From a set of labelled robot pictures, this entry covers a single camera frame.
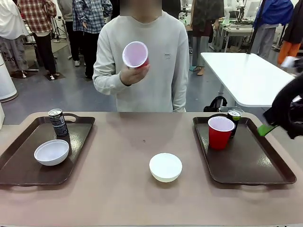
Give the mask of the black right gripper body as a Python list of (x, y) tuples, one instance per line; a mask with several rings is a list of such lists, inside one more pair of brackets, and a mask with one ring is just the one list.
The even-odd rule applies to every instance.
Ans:
[(291, 139), (303, 136), (303, 98), (293, 102), (291, 96), (277, 95), (263, 116), (268, 126), (283, 128)]

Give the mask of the black can with green print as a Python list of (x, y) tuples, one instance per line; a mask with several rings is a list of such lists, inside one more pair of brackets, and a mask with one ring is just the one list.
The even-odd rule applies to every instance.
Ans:
[(232, 133), (231, 133), (231, 138), (233, 138), (235, 133), (236, 133), (239, 120), (241, 118), (241, 112), (238, 111), (238, 110), (229, 110), (228, 113), (227, 113), (227, 118), (230, 119), (235, 125), (235, 127), (234, 127), (234, 129), (232, 130)]

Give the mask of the red plastic cup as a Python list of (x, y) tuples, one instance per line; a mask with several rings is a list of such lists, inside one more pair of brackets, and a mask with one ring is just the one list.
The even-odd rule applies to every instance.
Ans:
[(149, 52), (147, 46), (140, 41), (130, 42), (122, 52), (125, 66), (137, 69), (149, 64)]
[(235, 124), (228, 118), (215, 116), (208, 120), (209, 147), (216, 150), (225, 149)]

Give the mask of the black Pepsi can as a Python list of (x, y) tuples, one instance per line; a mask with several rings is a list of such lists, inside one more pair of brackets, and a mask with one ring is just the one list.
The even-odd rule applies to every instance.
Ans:
[(68, 132), (67, 124), (61, 109), (56, 108), (48, 112), (49, 119), (53, 125), (53, 129), (57, 137), (64, 137)]

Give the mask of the white bowl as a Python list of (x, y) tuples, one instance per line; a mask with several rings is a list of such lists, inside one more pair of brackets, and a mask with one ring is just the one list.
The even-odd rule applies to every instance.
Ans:
[(67, 158), (69, 149), (69, 143), (65, 140), (50, 140), (35, 150), (34, 158), (44, 166), (55, 166)]
[(181, 160), (171, 153), (159, 153), (153, 156), (149, 162), (152, 176), (162, 183), (175, 181), (182, 172)]

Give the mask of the person's left forearm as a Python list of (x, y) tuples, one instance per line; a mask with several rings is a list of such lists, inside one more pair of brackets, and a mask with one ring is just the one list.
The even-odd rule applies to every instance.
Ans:
[(187, 95), (188, 75), (174, 76), (172, 81), (172, 106), (173, 112), (186, 112), (186, 95)]

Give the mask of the person's right forearm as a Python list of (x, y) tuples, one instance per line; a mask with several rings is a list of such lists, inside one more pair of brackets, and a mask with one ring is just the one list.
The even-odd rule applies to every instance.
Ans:
[(93, 84), (95, 89), (104, 95), (116, 95), (126, 88), (120, 79), (120, 73), (110, 74), (110, 71), (94, 69)]

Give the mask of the person's right hand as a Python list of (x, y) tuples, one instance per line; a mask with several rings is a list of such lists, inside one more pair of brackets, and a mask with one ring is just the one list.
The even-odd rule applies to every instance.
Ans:
[(120, 80), (125, 86), (131, 86), (132, 84), (136, 84), (146, 77), (149, 68), (149, 64), (136, 69), (129, 68), (125, 65), (120, 71)]

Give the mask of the brown plastic tray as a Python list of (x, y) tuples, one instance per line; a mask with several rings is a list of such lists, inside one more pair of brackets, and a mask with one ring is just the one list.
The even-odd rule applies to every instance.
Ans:
[(75, 118), (74, 121), (67, 120), (69, 134), (62, 138), (69, 144), (67, 158), (53, 167), (35, 160), (34, 152), (38, 146), (56, 139), (49, 117), (37, 117), (0, 156), (0, 185), (59, 185), (70, 177), (95, 118), (72, 113), (64, 116)]
[(195, 117), (193, 123), (211, 178), (222, 184), (294, 184), (295, 174), (265, 137), (259, 136), (255, 123), (241, 117), (235, 136), (223, 150), (209, 147), (209, 117)]

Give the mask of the black backpack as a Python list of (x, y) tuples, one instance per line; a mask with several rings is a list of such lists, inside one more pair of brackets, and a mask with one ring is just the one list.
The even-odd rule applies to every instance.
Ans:
[(218, 112), (220, 107), (227, 106), (227, 100), (223, 96), (217, 96), (209, 106), (204, 107), (204, 112)]

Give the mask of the large white table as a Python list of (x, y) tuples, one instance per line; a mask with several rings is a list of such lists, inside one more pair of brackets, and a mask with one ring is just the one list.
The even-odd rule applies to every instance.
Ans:
[(228, 91), (244, 107), (271, 107), (278, 92), (294, 79), (256, 54), (202, 52), (201, 57), (221, 83), (218, 94)]

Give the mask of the bystander in orange trousers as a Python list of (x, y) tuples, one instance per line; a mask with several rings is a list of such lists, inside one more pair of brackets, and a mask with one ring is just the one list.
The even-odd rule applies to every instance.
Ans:
[(280, 66), (286, 57), (296, 57), (303, 41), (303, 0), (299, 0), (295, 5), (294, 12), (289, 22), (283, 43), (280, 49), (277, 64)]

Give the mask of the bystander in blue jacket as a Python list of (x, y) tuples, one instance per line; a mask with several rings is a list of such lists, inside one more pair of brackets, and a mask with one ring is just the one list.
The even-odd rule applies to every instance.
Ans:
[(253, 24), (256, 33), (251, 52), (268, 59), (276, 28), (286, 25), (294, 10), (291, 0), (262, 0)]

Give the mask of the background white workbench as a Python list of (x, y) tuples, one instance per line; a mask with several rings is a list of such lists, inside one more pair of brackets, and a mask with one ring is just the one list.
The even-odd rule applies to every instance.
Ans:
[(223, 24), (219, 25), (216, 52), (239, 51), (243, 44), (250, 43), (253, 34), (252, 25)]

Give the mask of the person in beige sweatshirt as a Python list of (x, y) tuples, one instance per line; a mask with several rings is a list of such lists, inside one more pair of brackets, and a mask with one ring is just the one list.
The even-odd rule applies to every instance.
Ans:
[(150, 68), (143, 80), (112, 95), (116, 98), (117, 110), (173, 112), (173, 78), (189, 73), (185, 26), (167, 12), (150, 23), (142, 23), (131, 16), (118, 16), (100, 31), (93, 69), (110, 71), (112, 75), (120, 72), (125, 66), (122, 52), (133, 41), (147, 46)]

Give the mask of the bystander in dark clothes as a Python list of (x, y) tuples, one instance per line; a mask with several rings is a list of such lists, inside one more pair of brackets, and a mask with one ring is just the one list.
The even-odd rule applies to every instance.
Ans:
[(224, 0), (193, 0), (190, 27), (193, 32), (193, 71), (202, 76), (205, 61), (201, 56), (207, 52), (209, 37), (214, 29), (219, 28), (219, 19), (224, 16)]

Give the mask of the bystander in blue plaid shirt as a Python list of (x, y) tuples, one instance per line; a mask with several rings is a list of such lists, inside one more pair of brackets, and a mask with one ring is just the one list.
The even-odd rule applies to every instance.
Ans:
[(72, 0), (73, 30), (83, 34), (82, 50), (86, 65), (85, 76), (93, 76), (97, 57), (98, 36), (105, 25), (104, 19), (111, 16), (110, 0)]

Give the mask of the bystander with white shoes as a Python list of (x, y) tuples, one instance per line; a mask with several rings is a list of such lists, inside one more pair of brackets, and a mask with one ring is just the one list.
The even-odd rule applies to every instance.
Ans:
[(73, 30), (72, 0), (57, 0), (62, 17), (65, 21), (66, 31), (70, 41), (71, 56), (75, 67), (80, 66), (79, 58), (79, 32)]

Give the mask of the bystander in red plaid shirt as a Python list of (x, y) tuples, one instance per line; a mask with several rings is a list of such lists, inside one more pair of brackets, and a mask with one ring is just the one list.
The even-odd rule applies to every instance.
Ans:
[(17, 0), (18, 8), (33, 33), (37, 49), (49, 78), (59, 76), (56, 71), (51, 45), (51, 18), (56, 17), (56, 5), (52, 0)]

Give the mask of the white rounded cabinet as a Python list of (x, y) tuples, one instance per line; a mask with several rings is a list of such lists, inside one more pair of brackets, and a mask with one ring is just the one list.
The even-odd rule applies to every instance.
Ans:
[(18, 96), (0, 51), (0, 102), (8, 102)]

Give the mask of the bystander in white top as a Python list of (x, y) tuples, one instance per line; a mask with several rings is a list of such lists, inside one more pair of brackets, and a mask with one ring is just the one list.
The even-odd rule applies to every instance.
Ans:
[(0, 0), (0, 53), (13, 75), (17, 72), (27, 76), (24, 38), (29, 35), (20, 11), (13, 0)]

